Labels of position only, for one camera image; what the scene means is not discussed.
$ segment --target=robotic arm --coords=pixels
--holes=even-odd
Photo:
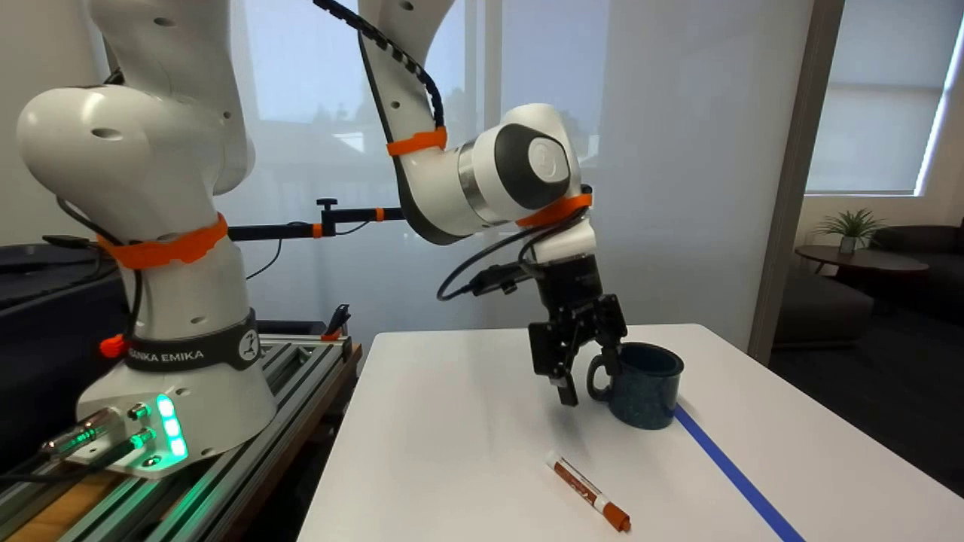
[[[601,341],[604,356],[614,352],[628,326],[601,286],[582,217],[592,193],[560,114],[520,104],[446,150],[444,99],[421,61],[452,0],[363,0],[363,18],[317,4],[365,34],[410,224],[433,243],[512,218],[529,234],[529,256],[485,271],[472,293],[539,282],[550,322],[529,326],[532,369],[577,402],[578,346]],[[133,303],[126,361],[81,394],[80,418],[86,434],[111,428],[101,444],[136,440],[120,469],[158,478],[240,444],[275,414],[253,365],[259,337],[240,256],[213,211],[253,154],[225,46],[230,0],[88,0],[88,9],[125,84],[35,95],[19,143],[30,174],[120,262]]]
[[[578,179],[564,117],[552,104],[520,104],[472,140],[446,150],[444,99],[421,64],[452,0],[363,0],[363,18],[335,0],[317,6],[359,31],[372,93],[391,140],[400,205],[424,242],[452,243],[510,218],[529,233],[544,228],[529,266],[491,267],[480,278],[477,294],[535,278],[550,322],[529,326],[532,369],[577,405],[569,367],[578,346],[598,341],[604,359],[614,359],[628,322],[617,297],[604,294],[598,234],[582,217],[592,193]]]

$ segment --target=blue tape line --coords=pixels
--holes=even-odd
[[[775,510],[760,488],[735,465],[727,451],[691,418],[683,405],[674,408],[674,418],[686,428],[686,434],[700,443],[700,447],[724,469],[724,474],[744,494],[744,499],[760,512],[760,517],[782,538],[801,542],[805,536]]]

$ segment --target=white table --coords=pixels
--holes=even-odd
[[[638,326],[674,350],[682,405],[805,538],[964,538],[964,499],[702,326]],[[560,405],[525,330],[379,334],[304,517],[304,542],[776,538],[682,421]],[[555,447],[634,514],[614,532],[541,462]]]

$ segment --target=pen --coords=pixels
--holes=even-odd
[[[568,456],[544,454],[552,473],[559,473],[578,495],[586,495],[614,531],[631,532],[631,514],[612,502],[586,473],[578,473]]]

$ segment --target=black mug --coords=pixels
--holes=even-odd
[[[610,384],[598,389],[598,369],[610,367]],[[612,414],[634,428],[666,428],[674,414],[674,394],[683,374],[682,356],[653,342],[621,342],[607,361],[598,356],[587,374],[595,401],[610,402]]]

